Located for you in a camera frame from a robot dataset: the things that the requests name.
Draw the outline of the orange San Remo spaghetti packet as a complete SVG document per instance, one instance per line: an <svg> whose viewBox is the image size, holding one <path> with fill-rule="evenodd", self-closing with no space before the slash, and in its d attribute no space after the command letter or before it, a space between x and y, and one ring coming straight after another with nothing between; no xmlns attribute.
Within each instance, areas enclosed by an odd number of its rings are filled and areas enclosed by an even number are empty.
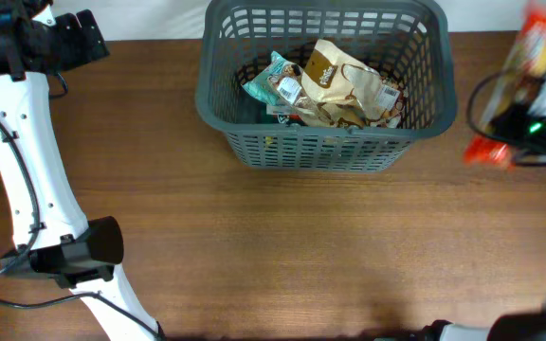
<svg viewBox="0 0 546 341"><path fill-rule="evenodd" d="M473 103L472 119L482 130L490 129L490 116L486 112L499 105L507 105L523 76L540 77L546 74L546 5L539 1L531 1L526 7L523 26L501 71L509 70L516 74L486 84ZM520 150L474 132L474 137L464 151L463 160L466 164L487 164L508 169L545 167L539 163L545 163L546 157L523 155Z"/></svg>

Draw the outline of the beige white-contents pantry pouch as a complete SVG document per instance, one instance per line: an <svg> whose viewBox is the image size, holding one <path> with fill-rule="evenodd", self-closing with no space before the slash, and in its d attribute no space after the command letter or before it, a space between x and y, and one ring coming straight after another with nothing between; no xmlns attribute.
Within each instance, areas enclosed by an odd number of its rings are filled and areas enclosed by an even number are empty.
<svg viewBox="0 0 546 341"><path fill-rule="evenodd" d="M319 39L302 69L301 85L332 127L396 128L408 90L365 63Z"/></svg>

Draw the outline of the beige dried mushroom pouch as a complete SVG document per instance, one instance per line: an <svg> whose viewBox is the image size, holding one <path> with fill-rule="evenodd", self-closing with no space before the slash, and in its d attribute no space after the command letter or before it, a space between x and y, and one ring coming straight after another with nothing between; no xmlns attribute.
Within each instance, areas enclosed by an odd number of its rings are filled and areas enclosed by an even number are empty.
<svg viewBox="0 0 546 341"><path fill-rule="evenodd" d="M349 107L316 102L301 84L302 68L284 59L272 62L265 71L266 82L308 126L323 128L363 128L363 120Z"/></svg>

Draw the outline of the teal wet wipes packet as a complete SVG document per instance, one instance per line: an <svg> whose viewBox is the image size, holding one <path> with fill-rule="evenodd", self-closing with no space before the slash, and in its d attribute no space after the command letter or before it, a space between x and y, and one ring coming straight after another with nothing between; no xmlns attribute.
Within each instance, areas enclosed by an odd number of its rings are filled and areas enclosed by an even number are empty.
<svg viewBox="0 0 546 341"><path fill-rule="evenodd" d="M296 76L296 70L300 68L276 51L273 51L270 57L271 63L252 81L245 83L243 89L254 99L267 105L284 105L279 94L270 86L267 80L270 76L274 75Z"/></svg>

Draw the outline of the green Nescafe coffee bag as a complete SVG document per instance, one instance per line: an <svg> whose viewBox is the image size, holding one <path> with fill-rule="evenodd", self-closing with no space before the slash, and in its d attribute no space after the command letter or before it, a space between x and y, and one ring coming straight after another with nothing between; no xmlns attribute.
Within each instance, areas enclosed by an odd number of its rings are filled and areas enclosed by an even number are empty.
<svg viewBox="0 0 546 341"><path fill-rule="evenodd" d="M291 107L285 105L266 105L265 113L277 119L280 124L286 126L305 126L306 123L296 114Z"/></svg>

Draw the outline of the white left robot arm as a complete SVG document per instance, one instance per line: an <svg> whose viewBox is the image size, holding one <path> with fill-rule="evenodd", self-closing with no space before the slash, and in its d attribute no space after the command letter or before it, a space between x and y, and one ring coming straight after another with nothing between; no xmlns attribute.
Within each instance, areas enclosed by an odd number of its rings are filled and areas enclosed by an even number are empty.
<svg viewBox="0 0 546 341"><path fill-rule="evenodd" d="M161 340L124 273L117 220L85 216L51 122L49 80L107 55L91 11L57 16L47 1L0 1L0 174L13 240L0 277L53 280L113 340Z"/></svg>

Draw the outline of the grey plastic lattice basket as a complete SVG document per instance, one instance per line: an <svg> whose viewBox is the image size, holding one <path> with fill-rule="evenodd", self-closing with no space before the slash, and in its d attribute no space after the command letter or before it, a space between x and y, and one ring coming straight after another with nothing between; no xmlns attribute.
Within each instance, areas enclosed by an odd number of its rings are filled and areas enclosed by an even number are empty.
<svg viewBox="0 0 546 341"><path fill-rule="evenodd" d="M407 92L396 128L315 128L266 117L264 104L244 84L268 66L272 52L305 64L319 39ZM433 0L214 0L205 15L195 104L250 167L382 171L455 120L446 15Z"/></svg>

